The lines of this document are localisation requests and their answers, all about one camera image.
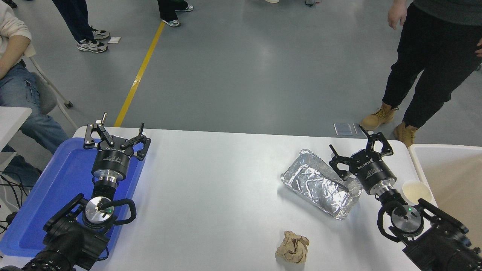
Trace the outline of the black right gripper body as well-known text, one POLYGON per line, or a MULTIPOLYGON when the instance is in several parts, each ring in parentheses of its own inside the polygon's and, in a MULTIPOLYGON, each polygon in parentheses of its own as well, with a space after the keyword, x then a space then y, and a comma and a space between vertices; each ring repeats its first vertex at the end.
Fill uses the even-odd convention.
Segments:
POLYGON ((369 195, 380 194, 382 186, 395 184, 397 178, 375 151, 361 150, 351 156, 349 171, 369 195))

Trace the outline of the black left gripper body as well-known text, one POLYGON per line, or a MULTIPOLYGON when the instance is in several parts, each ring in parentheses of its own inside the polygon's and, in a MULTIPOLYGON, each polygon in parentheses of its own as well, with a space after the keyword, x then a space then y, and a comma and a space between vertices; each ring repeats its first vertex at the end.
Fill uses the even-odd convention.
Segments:
POLYGON ((117 176, 125 177, 127 175, 130 157, 133 155, 133 147, 121 149, 120 144, 109 146, 107 141, 98 144, 98 153, 96 155, 91 173, 95 177, 99 177, 101 173, 107 170, 114 171, 117 176))

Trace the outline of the standing person's right hand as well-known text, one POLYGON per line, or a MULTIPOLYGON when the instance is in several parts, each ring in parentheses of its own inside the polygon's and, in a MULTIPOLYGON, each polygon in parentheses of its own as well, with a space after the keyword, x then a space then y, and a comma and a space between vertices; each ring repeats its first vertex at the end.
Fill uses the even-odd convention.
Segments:
POLYGON ((406 0, 393 0, 392 5, 387 13, 388 26, 394 30, 397 26, 403 26, 407 17, 406 0))

